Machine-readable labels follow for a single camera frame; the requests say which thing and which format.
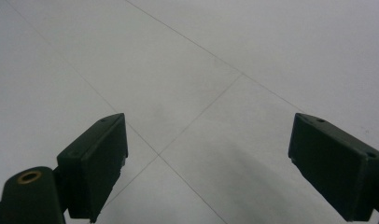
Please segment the dark green plastic part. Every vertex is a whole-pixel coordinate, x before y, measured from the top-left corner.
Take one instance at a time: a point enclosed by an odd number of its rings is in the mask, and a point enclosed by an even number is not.
[[[346,221],[368,221],[379,187],[379,151],[329,122],[296,114],[288,156]]]
[[[96,221],[127,157],[123,114],[100,119],[59,154],[71,218]]]
[[[35,167],[12,176],[0,202],[0,224],[63,224],[53,172]]]

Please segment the screw hole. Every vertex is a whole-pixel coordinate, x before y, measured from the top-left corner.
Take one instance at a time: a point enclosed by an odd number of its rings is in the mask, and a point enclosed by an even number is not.
[[[39,171],[29,171],[24,174],[22,174],[18,178],[19,184],[30,184],[34,181],[36,181],[41,176],[41,172]]]
[[[371,157],[371,158],[375,158],[375,157],[376,157],[376,155],[373,154],[373,153],[371,153],[371,152],[367,152],[367,156],[368,156],[368,157]]]

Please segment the white floor tile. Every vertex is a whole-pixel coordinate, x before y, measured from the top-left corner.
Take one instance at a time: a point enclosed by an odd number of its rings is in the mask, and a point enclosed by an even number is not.
[[[379,148],[379,0],[130,2]]]
[[[97,223],[224,223],[157,158],[107,208]]]
[[[56,156],[114,111],[0,1],[0,197],[12,175]]]
[[[241,77],[161,155],[228,223],[343,223],[288,158],[295,112]]]
[[[158,152],[238,76],[125,1],[9,2]]]
[[[106,203],[111,202],[158,155],[129,126],[126,127],[129,157]]]

